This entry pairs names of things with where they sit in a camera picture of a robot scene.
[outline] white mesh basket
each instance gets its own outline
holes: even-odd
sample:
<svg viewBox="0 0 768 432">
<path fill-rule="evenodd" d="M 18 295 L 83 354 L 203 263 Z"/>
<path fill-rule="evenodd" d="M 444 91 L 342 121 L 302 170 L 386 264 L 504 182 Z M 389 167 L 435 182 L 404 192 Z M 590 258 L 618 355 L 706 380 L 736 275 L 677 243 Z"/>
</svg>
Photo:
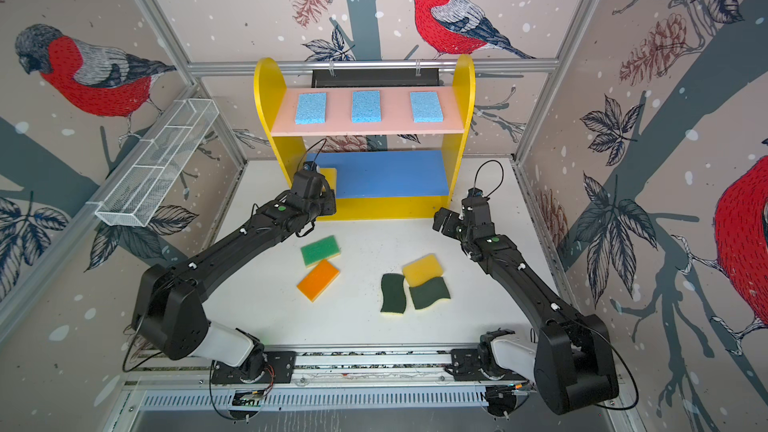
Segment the white mesh basket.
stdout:
<svg viewBox="0 0 768 432">
<path fill-rule="evenodd" d="M 173 116 L 96 211 L 108 226 L 145 227 L 219 115 L 213 100 L 177 100 Z"/>
</svg>

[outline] white tabletop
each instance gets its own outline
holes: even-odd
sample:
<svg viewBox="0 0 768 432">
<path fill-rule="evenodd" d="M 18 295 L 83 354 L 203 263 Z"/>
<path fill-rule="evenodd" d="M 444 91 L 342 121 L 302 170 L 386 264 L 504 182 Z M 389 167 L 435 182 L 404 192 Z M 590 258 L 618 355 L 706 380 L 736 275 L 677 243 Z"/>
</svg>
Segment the white tabletop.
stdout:
<svg viewBox="0 0 768 432">
<path fill-rule="evenodd" d="M 460 210 L 483 162 L 462 161 L 451 209 Z M 512 167 L 507 159 L 500 162 L 504 184 L 491 198 L 496 232 L 509 236 L 527 264 L 555 290 Z M 498 178 L 498 166 L 488 164 L 478 187 L 490 192 Z M 248 219 L 254 202 L 264 204 L 285 188 L 276 161 L 249 162 L 219 238 Z M 328 235 L 335 235 L 341 248 L 341 255 L 330 260 L 341 272 L 310 302 L 296 288 L 310 271 L 300 247 Z M 402 273 L 401 266 L 431 253 L 444 269 L 451 299 L 417 311 L 406 290 L 403 316 L 381 314 L 382 274 Z M 241 328 L 267 345 L 470 344 L 486 331 L 528 327 L 520 307 L 502 286 L 464 255 L 458 241 L 433 231 L 431 219 L 318 222 L 311 234 L 288 238 L 233 274 L 204 308 L 208 319 Z"/>
</svg>

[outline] orange sponge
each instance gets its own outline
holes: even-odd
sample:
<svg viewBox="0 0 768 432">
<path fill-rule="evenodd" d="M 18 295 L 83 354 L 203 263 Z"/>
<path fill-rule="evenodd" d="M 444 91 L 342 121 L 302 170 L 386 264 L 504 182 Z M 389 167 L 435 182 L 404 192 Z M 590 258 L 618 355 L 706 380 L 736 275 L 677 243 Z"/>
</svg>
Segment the orange sponge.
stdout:
<svg viewBox="0 0 768 432">
<path fill-rule="evenodd" d="M 339 269 L 323 259 L 296 287 L 306 295 L 306 298 L 314 302 L 338 274 Z"/>
</svg>

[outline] yellow side panel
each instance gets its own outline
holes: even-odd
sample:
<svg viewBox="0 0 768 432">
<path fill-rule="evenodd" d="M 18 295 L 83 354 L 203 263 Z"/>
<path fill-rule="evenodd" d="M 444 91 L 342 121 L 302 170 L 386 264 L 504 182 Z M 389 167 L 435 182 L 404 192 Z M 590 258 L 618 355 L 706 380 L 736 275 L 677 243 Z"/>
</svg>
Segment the yellow side panel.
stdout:
<svg viewBox="0 0 768 432">
<path fill-rule="evenodd" d="M 458 111 L 464 121 L 464 133 L 445 134 L 442 137 L 442 161 L 446 167 L 449 197 L 453 196 L 453 189 L 456 187 L 458 169 L 462 165 L 469 126 L 472 124 L 472 114 L 475 112 L 475 64 L 466 54 L 459 56 L 456 60 L 453 91 L 456 94 Z"/>
<path fill-rule="evenodd" d="M 338 198 L 336 214 L 317 220 L 375 220 L 378 218 L 432 218 L 448 204 L 447 196 Z"/>
<path fill-rule="evenodd" d="M 280 67 L 272 59 L 266 58 L 256 64 L 254 72 L 254 100 L 259 113 L 261 125 L 270 140 L 277 162 L 283 169 L 288 186 L 293 181 L 293 174 L 306 152 L 304 140 L 301 137 L 272 137 L 272 126 L 275 123 L 280 104 L 286 92 L 286 82 Z"/>
</svg>

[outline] shelf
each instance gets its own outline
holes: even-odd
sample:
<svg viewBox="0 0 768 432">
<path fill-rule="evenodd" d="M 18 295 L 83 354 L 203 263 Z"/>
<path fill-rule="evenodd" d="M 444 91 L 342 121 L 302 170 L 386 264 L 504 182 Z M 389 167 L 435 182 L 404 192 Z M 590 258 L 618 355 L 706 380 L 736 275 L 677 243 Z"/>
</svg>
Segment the shelf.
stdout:
<svg viewBox="0 0 768 432">
<path fill-rule="evenodd" d="M 352 122 L 352 92 L 378 90 L 381 93 L 380 122 Z M 324 92 L 326 121 L 321 124 L 296 124 L 296 106 L 303 93 Z M 437 92 L 442 122 L 413 121 L 411 92 Z M 463 134 L 464 121 L 453 87 L 338 87 L 327 89 L 286 89 L 272 126 L 274 137 L 289 136 L 365 136 L 397 134 Z"/>
<path fill-rule="evenodd" d="M 213 100 L 174 103 L 168 124 L 149 142 L 135 164 L 96 211 L 108 226 L 146 227 L 192 153 L 219 115 Z"/>
<path fill-rule="evenodd" d="M 336 169 L 336 198 L 448 195 L 439 150 L 323 153 L 316 161 Z"/>
</svg>

